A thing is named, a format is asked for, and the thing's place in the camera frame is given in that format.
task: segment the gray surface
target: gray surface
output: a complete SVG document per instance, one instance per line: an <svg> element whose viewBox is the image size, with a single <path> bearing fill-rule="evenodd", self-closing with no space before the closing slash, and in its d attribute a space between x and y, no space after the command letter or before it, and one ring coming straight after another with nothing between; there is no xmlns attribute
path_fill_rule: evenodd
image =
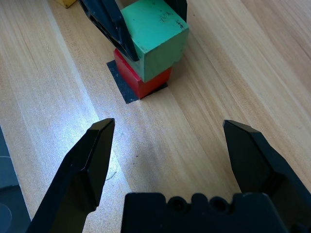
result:
<svg viewBox="0 0 311 233"><path fill-rule="evenodd" d="M0 157L0 189L18 185L10 157Z"/></svg>
<svg viewBox="0 0 311 233"><path fill-rule="evenodd" d="M30 217L0 127L0 233L25 233L29 224Z"/></svg>
<svg viewBox="0 0 311 233"><path fill-rule="evenodd" d="M10 153L6 146L1 126L0 126L0 157L10 157Z"/></svg>
<svg viewBox="0 0 311 233"><path fill-rule="evenodd" d="M7 232L11 225L12 215L10 209L0 203L0 233Z"/></svg>

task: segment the stacked blocks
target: stacked blocks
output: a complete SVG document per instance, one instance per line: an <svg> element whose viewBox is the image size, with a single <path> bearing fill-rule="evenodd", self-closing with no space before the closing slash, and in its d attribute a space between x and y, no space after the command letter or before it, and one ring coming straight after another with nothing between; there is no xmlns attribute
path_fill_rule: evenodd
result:
<svg viewBox="0 0 311 233"><path fill-rule="evenodd" d="M139 61L115 51L119 73L139 99L164 84L182 57L189 28L164 0L138 0L121 10Z"/></svg>
<svg viewBox="0 0 311 233"><path fill-rule="evenodd" d="M172 67L144 83L117 49L115 49L114 55L119 73L139 99L144 98L169 80Z"/></svg>

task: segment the red cube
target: red cube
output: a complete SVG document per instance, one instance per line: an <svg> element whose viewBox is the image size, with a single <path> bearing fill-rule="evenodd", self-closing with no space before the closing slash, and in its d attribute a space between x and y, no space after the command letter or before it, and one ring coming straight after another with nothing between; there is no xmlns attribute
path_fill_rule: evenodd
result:
<svg viewBox="0 0 311 233"><path fill-rule="evenodd" d="M166 83L170 77L172 67L155 76L150 81L144 83L127 61L122 57L119 50L115 49L114 56L117 68L122 78L131 87L139 99L144 98L153 90Z"/></svg>

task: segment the wood grain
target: wood grain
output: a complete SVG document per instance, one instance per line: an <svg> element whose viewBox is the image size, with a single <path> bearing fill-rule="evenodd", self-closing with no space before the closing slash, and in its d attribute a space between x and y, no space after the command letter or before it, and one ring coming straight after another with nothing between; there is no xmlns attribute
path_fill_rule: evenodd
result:
<svg viewBox="0 0 311 233"><path fill-rule="evenodd" d="M239 192L222 121L263 132L311 190L311 2L188 0L169 87L126 105L113 46L78 3L0 0L0 124L31 217L67 151L114 117L101 205L84 232L120 231L127 192Z"/></svg>

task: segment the green block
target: green block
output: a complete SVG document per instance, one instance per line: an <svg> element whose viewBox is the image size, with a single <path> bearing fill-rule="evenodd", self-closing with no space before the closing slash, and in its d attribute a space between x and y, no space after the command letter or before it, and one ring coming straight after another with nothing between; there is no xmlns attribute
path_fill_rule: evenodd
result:
<svg viewBox="0 0 311 233"><path fill-rule="evenodd" d="M143 82L181 59L189 27L163 0L139 0L121 12L139 61L124 58Z"/></svg>

